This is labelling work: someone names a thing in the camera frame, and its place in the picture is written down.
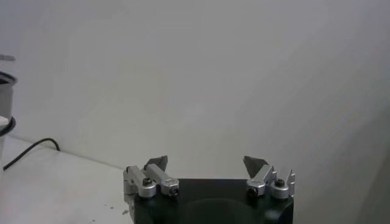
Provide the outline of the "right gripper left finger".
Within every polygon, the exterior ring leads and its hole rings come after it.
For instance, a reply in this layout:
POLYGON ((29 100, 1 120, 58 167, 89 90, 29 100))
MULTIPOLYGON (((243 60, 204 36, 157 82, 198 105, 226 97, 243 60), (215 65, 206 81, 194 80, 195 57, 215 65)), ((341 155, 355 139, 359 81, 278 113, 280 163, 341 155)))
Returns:
POLYGON ((142 169, 138 166, 126 167, 123 172, 124 194, 152 198, 159 187, 163 195, 178 196, 180 182, 165 172, 167 165, 168 156, 164 155, 149 159, 142 169))

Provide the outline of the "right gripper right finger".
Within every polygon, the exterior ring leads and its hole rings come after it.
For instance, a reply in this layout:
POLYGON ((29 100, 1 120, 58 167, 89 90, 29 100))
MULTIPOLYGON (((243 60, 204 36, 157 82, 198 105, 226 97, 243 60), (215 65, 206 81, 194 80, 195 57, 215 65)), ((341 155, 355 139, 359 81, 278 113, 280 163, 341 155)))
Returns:
POLYGON ((270 194, 277 200, 287 200, 295 196, 296 175, 292 169, 276 171, 264 159, 245 156, 243 163, 249 174, 246 181, 246 194, 249 198, 259 198, 270 194))

